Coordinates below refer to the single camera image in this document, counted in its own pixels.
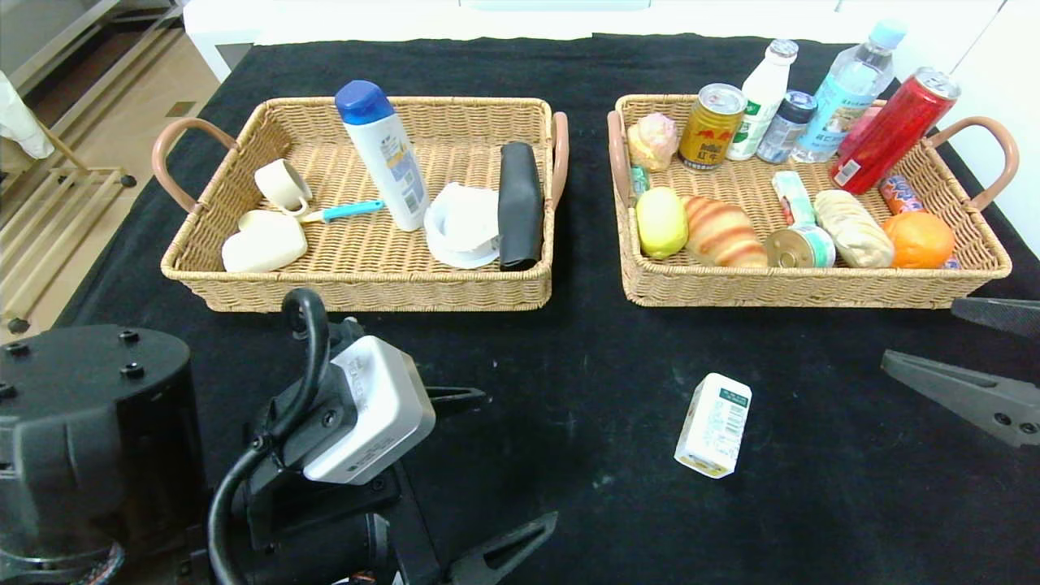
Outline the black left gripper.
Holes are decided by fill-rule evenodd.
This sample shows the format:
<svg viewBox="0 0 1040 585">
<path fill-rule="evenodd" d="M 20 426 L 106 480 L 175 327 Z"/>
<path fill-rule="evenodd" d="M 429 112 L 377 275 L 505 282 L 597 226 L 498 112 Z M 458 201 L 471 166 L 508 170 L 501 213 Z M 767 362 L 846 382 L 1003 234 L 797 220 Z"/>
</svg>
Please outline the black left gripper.
<svg viewBox="0 0 1040 585">
<path fill-rule="evenodd" d="M 426 388 L 437 415 L 488 403 L 477 388 Z M 233 522 L 233 560 L 249 584 L 438 584 L 444 574 L 404 464 L 363 485 L 293 478 L 275 489 L 260 544 L 245 515 Z M 498 584 L 549 541 L 557 511 L 464 552 L 443 584 Z"/>
</svg>

